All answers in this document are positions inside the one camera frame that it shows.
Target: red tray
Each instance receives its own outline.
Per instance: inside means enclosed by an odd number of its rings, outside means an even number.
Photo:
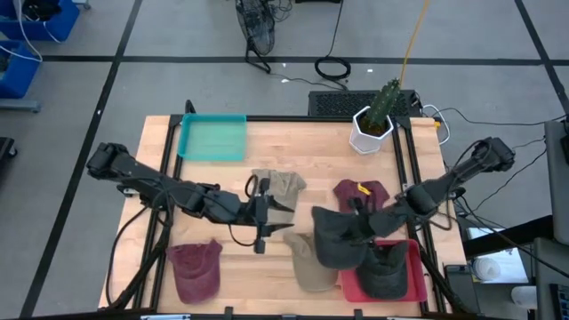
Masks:
[[[409,250],[406,255],[407,262],[407,294],[398,300],[381,300],[370,298],[360,288],[357,281],[356,270],[340,271],[341,287],[344,291],[344,298],[349,302],[393,302],[393,301],[425,301],[427,299],[427,288],[423,276],[419,245],[412,239],[406,240],[376,240],[377,245],[394,245],[402,241],[409,243]]]

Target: beige cap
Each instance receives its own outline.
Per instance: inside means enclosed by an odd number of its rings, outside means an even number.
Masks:
[[[302,290],[321,292],[332,289],[338,279],[338,270],[318,262],[312,235],[284,234],[284,242],[293,249],[294,276]]]
[[[253,169],[259,179],[269,178],[267,193],[275,198],[275,201],[287,208],[296,210],[299,193],[306,188],[306,182],[296,172],[278,172],[270,169]],[[290,223],[293,221],[294,212],[283,212],[276,209],[268,209],[267,223]]]

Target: teal tray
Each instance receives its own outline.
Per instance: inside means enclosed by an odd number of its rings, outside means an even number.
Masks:
[[[246,142],[246,115],[186,114],[178,155],[191,161],[243,161]]]

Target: white hexagonal pot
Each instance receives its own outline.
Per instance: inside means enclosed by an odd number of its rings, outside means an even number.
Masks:
[[[354,115],[352,118],[352,133],[349,135],[349,145],[360,155],[369,155],[375,152],[380,151],[381,144],[387,138],[391,132],[393,131],[393,123],[391,119],[388,117],[389,128],[383,133],[380,137],[375,137],[369,134],[363,133],[359,129],[359,124],[357,123],[357,119],[362,115],[367,109],[370,107],[367,106],[358,113]]]

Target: black fan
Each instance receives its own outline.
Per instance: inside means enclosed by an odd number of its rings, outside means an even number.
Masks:
[[[236,0],[237,18],[247,40],[245,61],[270,73],[270,67],[261,57],[267,55],[275,46],[275,20],[267,0]],[[249,51],[255,53],[265,67],[249,60]]]

